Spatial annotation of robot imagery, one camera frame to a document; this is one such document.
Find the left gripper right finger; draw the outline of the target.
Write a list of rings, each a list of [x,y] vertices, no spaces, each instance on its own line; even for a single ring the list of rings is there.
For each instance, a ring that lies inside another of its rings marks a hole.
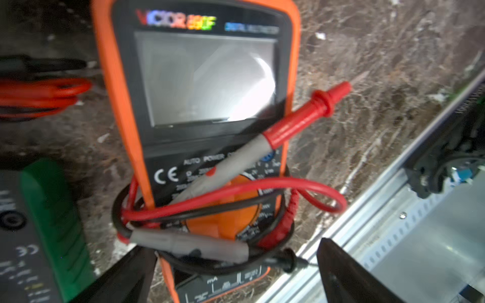
[[[331,239],[320,241],[317,261],[328,302],[402,302]]]

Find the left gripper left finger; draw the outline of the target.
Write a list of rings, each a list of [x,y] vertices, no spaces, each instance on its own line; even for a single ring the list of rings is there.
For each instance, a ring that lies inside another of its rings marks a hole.
[[[136,246],[71,301],[144,303],[149,296],[156,263],[154,250]]]

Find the orange Victor multimeter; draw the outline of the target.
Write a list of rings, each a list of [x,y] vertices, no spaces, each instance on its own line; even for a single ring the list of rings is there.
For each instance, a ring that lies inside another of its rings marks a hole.
[[[208,302],[271,269],[307,266],[286,243],[299,200],[346,199],[291,176],[289,140],[350,91],[293,110],[301,19],[293,1],[93,1],[104,79],[131,183],[119,237],[159,257],[174,302]]]

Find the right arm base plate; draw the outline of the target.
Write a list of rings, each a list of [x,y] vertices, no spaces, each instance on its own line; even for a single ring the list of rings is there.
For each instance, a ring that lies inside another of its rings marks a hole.
[[[472,179],[484,165],[484,83],[444,120],[404,164],[410,188],[419,198],[443,192],[456,172]]]

